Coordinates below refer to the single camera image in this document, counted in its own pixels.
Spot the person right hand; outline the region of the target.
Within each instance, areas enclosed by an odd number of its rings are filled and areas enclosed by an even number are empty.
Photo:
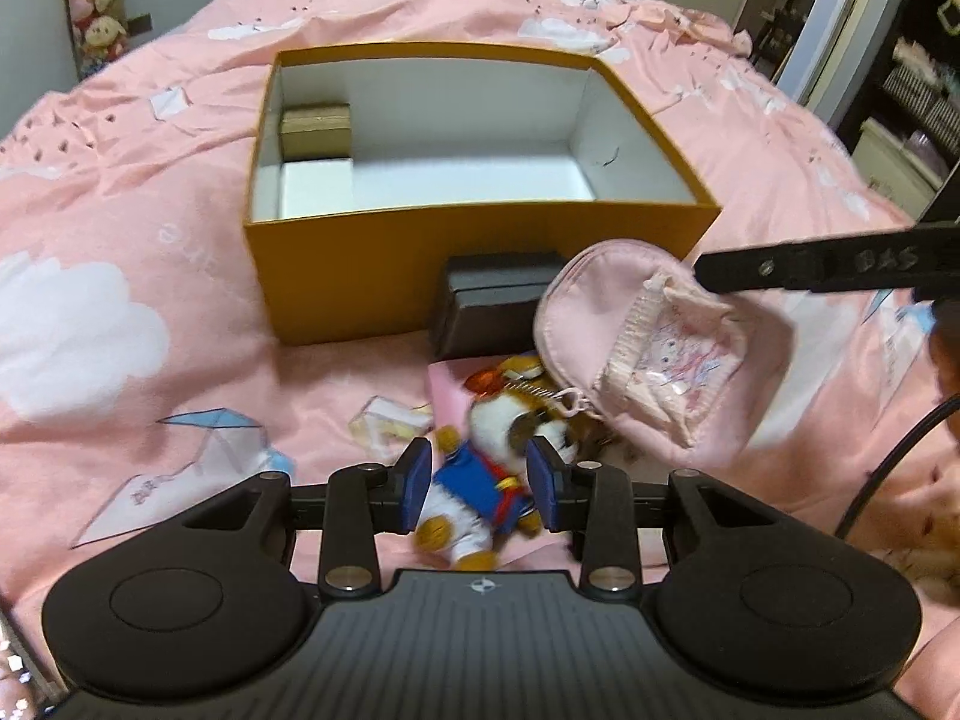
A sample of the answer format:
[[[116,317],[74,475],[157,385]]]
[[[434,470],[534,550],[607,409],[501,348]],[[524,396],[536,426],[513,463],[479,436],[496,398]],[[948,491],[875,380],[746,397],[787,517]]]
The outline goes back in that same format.
[[[929,354],[944,397],[958,394],[960,377],[960,305],[939,301],[932,305],[934,325],[929,333]]]

